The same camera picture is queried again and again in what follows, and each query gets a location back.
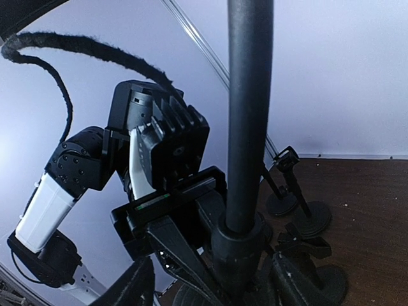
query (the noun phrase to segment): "metal stand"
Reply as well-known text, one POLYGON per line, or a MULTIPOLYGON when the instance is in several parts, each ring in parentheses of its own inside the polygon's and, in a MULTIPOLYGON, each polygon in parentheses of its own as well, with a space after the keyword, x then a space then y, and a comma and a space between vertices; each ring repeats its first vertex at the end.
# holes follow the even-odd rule
POLYGON ((294 210, 297 206, 297 199, 284 186, 277 186, 269 174, 268 169, 263 165, 262 177, 268 182, 273 194, 266 200, 266 209, 271 215, 280 217, 294 210))
POLYGON ((278 188, 270 177, 268 170, 264 167, 263 177, 271 186, 274 194, 266 203, 268 212, 273 215, 284 215, 297 204, 293 224, 302 234, 303 238, 314 238, 324 231, 330 224, 332 213, 327 204, 320 201, 307 203, 303 197, 302 190, 293 173, 293 167, 299 163, 299 156, 292 147, 283 150, 276 157, 276 167, 282 172, 287 188, 278 188))

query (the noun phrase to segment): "fuzzy black cable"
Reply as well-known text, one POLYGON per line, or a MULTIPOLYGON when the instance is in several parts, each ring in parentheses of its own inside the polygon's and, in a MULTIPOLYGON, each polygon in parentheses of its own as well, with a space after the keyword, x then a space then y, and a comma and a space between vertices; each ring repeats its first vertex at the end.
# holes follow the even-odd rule
POLYGON ((73 119, 73 105, 69 97, 68 91, 58 74, 57 70, 49 63, 43 61, 39 57, 22 55, 18 51, 23 48, 56 48, 68 52, 80 53, 101 59, 105 62, 114 62, 127 69, 140 73, 159 84, 164 90, 168 91, 176 100, 183 106, 187 107, 182 96, 171 84, 163 71, 158 70, 148 64, 144 59, 128 54, 125 51, 100 43, 86 36, 60 35, 56 33, 22 33, 11 36, 1 49, 1 54, 5 59, 19 64, 35 64, 49 72, 57 83, 64 97, 68 116, 64 132, 61 136, 60 143, 65 141, 71 129, 73 119))
POLYGON ((148 64, 144 59, 126 53, 125 51, 100 43, 86 36, 60 35, 56 33, 22 33, 14 35, 6 41, 2 48, 3 57, 13 61, 18 50, 27 47, 56 48, 68 52, 86 54, 105 62, 114 62, 127 69, 140 73, 159 84, 173 95, 179 103, 186 106, 181 95, 171 84, 166 73, 148 64))

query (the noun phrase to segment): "wooden surface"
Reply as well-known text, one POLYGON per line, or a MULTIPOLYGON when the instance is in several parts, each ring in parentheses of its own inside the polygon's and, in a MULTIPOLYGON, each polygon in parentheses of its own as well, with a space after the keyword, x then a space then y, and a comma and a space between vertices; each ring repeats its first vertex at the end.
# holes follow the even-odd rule
MULTIPOLYGON (((344 306, 408 306, 408 161, 304 159, 295 174, 307 201, 326 202, 333 213, 322 235, 333 255, 316 265, 341 266, 349 278, 344 306)), ((277 182, 282 177, 272 173, 277 182)), ((259 190, 259 210, 275 238, 291 216, 270 217, 266 182, 259 190)), ((162 297, 171 305, 174 290, 162 297)))

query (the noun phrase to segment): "round black base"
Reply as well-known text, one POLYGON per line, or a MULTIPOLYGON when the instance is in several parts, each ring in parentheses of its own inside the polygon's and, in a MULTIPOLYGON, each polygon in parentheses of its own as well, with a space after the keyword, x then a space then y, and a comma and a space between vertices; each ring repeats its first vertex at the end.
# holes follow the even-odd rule
POLYGON ((310 239, 319 236, 332 220, 332 213, 327 204, 319 201, 309 202, 307 204, 312 217, 306 217, 301 207, 298 207, 293 216, 292 223, 296 226, 303 238, 310 239))
MULTIPOLYGON (((252 292, 245 292, 242 306, 279 306, 279 299, 271 282, 260 278, 254 288, 252 292)), ((173 306, 192 305, 212 306, 213 304, 197 291, 183 284, 173 300, 173 306)))
POLYGON ((266 200, 266 209, 269 214, 280 217, 290 213, 297 204, 298 201, 292 193, 286 195, 282 200, 278 199, 273 193, 266 200))
POLYGON ((324 284, 324 288, 321 290, 322 294, 340 305, 346 297, 349 287, 347 276, 343 269, 338 266, 328 265, 321 266, 316 271, 324 284))

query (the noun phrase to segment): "white backdrop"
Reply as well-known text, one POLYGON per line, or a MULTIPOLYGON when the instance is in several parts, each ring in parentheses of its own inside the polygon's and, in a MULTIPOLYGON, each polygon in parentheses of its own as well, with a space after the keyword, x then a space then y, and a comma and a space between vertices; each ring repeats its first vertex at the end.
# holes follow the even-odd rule
MULTIPOLYGON (((178 0, 228 66, 227 1, 178 0)), ((269 135, 303 156, 408 157, 408 2, 275 0, 269 135)))
MULTIPOLYGON (((211 132, 203 167, 226 170, 227 99, 224 87, 167 9, 155 1, 71 0, 30 25, 30 31, 85 34, 144 57, 165 70, 208 120, 211 132)), ((115 86, 140 75, 86 55, 58 50, 25 50, 61 74, 74 104, 71 134, 105 127, 115 86)), ((16 274, 6 238, 15 228, 66 120, 66 108, 53 79, 41 68, 0 59, 0 261, 16 274)), ((110 212, 127 203, 113 177, 101 193, 88 191, 61 224, 89 270, 109 286, 131 264, 110 221, 110 212)), ((169 278, 158 272, 157 288, 169 278)), ((80 305, 58 290, 33 285, 56 305, 80 305)))

